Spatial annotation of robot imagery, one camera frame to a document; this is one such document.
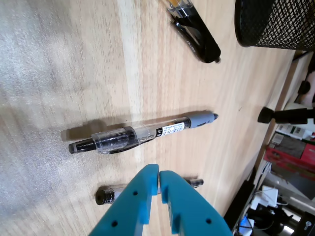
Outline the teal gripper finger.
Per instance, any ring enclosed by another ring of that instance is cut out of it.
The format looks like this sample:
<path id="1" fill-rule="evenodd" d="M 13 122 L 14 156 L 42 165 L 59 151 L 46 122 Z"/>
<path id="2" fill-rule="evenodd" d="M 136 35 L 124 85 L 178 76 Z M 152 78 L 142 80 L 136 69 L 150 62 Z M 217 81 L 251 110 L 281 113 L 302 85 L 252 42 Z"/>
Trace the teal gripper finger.
<path id="1" fill-rule="evenodd" d="M 158 193 L 157 164 L 146 165 L 131 180 L 91 231 L 91 236 L 141 236 Z"/>
<path id="2" fill-rule="evenodd" d="M 181 176 L 159 173 L 161 200 L 167 204 L 171 233 L 179 236 L 231 236 L 224 218 Z"/>

